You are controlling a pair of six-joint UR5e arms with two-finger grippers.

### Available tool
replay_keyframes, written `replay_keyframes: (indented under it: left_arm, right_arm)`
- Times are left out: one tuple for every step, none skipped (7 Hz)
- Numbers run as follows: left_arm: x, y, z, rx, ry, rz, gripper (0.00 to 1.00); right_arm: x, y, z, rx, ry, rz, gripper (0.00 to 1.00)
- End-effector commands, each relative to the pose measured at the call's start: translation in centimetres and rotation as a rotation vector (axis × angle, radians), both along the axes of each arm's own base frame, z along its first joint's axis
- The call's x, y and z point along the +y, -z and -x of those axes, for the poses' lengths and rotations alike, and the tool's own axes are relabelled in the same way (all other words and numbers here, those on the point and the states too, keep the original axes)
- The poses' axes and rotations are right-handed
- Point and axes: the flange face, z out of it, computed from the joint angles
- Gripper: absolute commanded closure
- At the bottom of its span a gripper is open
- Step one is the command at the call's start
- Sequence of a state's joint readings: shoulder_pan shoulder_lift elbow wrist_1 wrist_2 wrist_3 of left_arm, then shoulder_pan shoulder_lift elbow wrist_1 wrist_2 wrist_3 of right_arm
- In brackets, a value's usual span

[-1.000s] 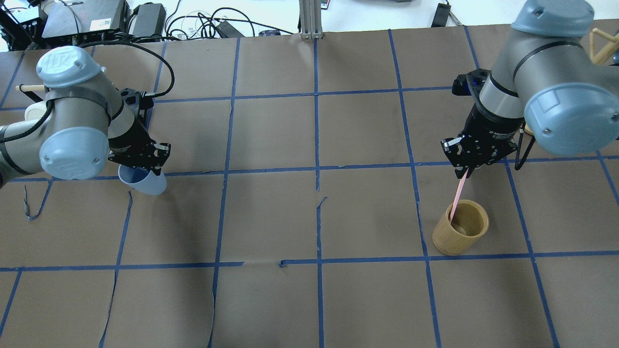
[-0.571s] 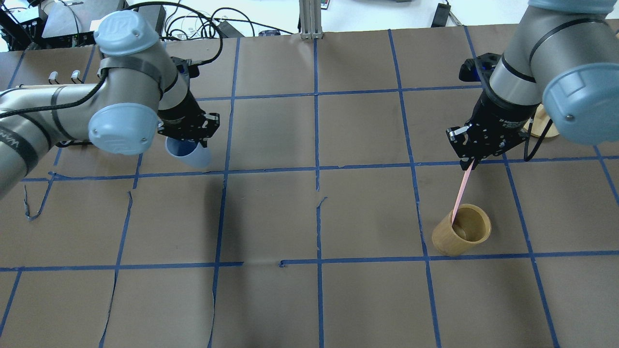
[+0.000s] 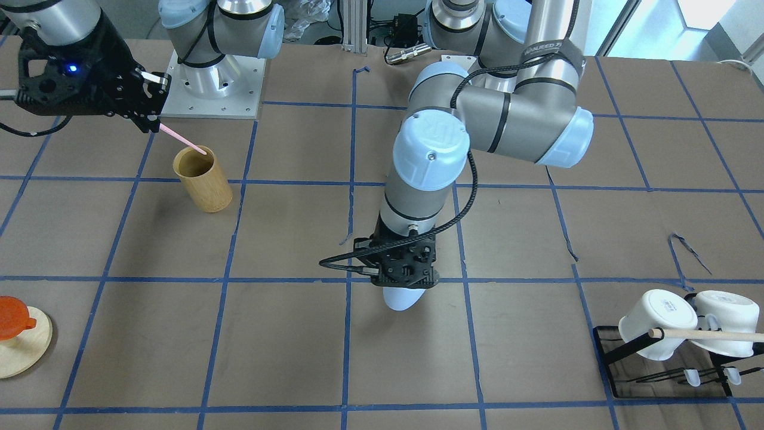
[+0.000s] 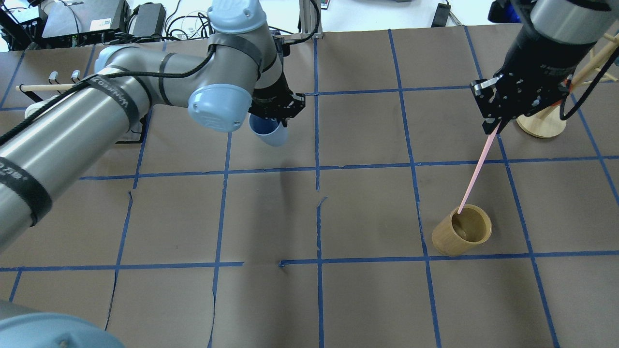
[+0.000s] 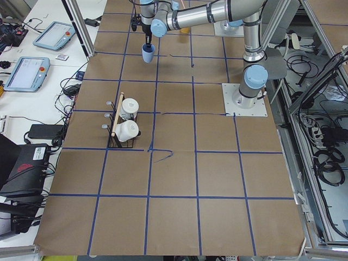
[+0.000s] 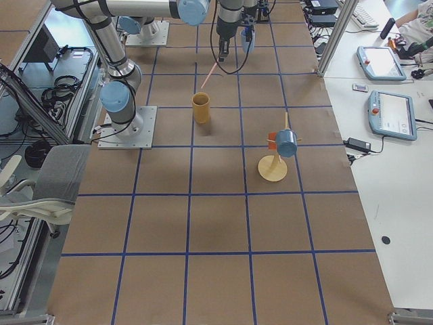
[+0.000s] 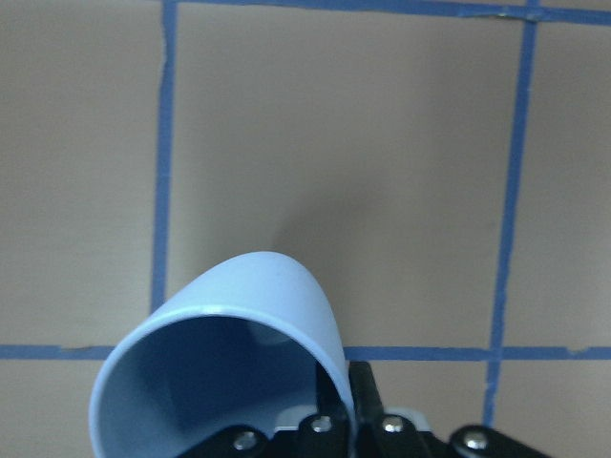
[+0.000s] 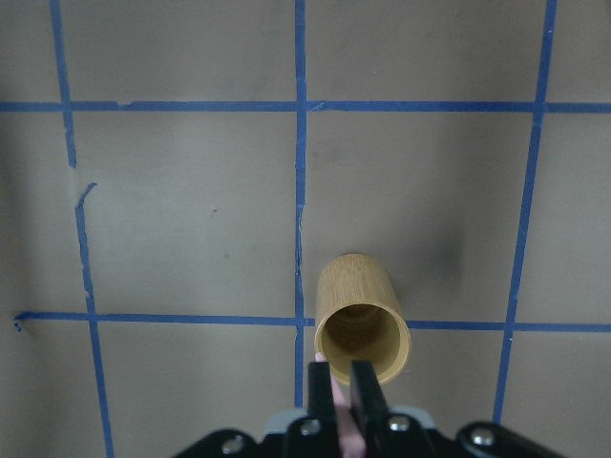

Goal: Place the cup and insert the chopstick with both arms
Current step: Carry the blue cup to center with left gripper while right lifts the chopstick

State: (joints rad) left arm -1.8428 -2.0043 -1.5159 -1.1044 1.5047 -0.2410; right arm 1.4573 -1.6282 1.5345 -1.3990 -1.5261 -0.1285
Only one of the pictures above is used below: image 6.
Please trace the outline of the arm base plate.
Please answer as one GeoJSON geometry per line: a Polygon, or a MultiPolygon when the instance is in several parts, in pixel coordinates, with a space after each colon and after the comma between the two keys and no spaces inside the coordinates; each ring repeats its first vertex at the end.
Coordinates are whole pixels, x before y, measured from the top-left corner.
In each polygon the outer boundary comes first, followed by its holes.
{"type": "Polygon", "coordinates": [[[158,47],[166,46],[168,40],[168,21],[154,20],[149,24],[127,27],[127,47],[158,47]]]}
{"type": "Polygon", "coordinates": [[[122,132],[124,126],[114,123],[101,130],[97,147],[101,150],[152,148],[156,124],[157,106],[138,106],[132,123],[122,132]]]}

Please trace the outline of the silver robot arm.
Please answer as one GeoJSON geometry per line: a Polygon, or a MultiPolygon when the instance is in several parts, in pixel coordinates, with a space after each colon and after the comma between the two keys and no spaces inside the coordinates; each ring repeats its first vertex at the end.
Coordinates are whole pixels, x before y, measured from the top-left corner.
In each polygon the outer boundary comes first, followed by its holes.
{"type": "Polygon", "coordinates": [[[107,66],[110,82],[102,87],[100,100],[111,119],[112,134],[108,139],[132,141],[144,127],[135,103],[141,70],[128,59],[112,19],[170,17],[198,26],[207,16],[209,1],[53,1],[53,5],[57,11],[85,23],[107,66]]]}
{"type": "Polygon", "coordinates": [[[144,39],[154,38],[160,31],[154,17],[120,16],[118,26],[129,35],[140,35],[144,39]]]}

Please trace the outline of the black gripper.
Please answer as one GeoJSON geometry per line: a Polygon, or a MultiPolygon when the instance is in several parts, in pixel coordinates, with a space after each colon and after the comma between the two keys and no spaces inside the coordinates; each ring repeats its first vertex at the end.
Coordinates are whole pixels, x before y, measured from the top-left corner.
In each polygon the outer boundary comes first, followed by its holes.
{"type": "Polygon", "coordinates": [[[241,20],[226,22],[222,18],[217,19],[216,31],[219,36],[219,62],[224,62],[229,55],[229,40],[236,35],[237,28],[240,24],[241,20]]]}

